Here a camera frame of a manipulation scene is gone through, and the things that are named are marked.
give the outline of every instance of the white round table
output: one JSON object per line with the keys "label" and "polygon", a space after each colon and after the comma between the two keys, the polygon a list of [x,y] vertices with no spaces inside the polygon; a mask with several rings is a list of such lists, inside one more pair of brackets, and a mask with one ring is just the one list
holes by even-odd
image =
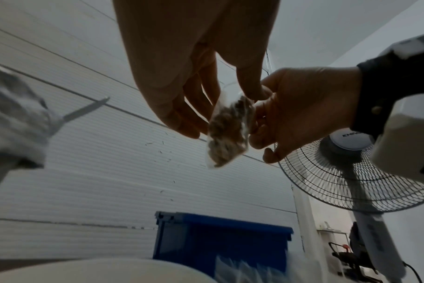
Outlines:
{"label": "white round table", "polygon": [[0,283],[216,283],[184,265],[144,259],[48,263],[0,273]]}

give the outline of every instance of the person's left hand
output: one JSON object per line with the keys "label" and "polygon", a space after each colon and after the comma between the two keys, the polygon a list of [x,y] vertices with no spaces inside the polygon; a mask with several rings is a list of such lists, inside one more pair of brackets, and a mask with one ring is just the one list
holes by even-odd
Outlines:
{"label": "person's left hand", "polygon": [[264,100],[260,84],[278,0],[114,0],[136,84],[161,121],[198,138],[220,94],[215,53],[237,69],[245,95]]}

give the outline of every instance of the fan grille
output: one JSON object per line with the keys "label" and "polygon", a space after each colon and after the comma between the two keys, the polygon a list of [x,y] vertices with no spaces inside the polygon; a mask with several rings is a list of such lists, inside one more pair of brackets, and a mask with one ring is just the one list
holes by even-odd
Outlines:
{"label": "fan grille", "polygon": [[[354,178],[343,178],[344,172],[320,154],[321,141],[303,146],[279,162],[283,172],[312,197],[367,213],[398,211],[424,203],[423,183],[387,174],[371,164],[372,146],[353,164]],[[348,182],[356,182],[363,189],[350,190]],[[371,206],[360,206],[363,203]]]}

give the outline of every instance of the stand fan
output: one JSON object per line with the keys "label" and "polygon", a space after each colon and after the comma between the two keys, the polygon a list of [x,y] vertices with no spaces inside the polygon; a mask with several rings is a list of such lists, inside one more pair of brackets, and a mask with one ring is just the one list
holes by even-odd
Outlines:
{"label": "stand fan", "polygon": [[352,210],[373,265],[391,283],[400,283],[404,264],[382,214],[424,203],[424,184],[375,168],[368,158],[372,148],[370,136],[343,129],[297,149],[279,164],[302,191]]}

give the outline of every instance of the brown food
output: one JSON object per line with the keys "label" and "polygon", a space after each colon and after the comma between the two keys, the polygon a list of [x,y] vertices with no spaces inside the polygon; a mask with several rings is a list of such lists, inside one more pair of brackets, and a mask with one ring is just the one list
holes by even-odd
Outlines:
{"label": "brown food", "polygon": [[221,167],[245,152],[249,131],[243,131],[243,127],[251,127],[253,117],[253,103],[245,96],[212,117],[209,122],[209,135],[212,138],[209,156],[215,162],[215,167]]}

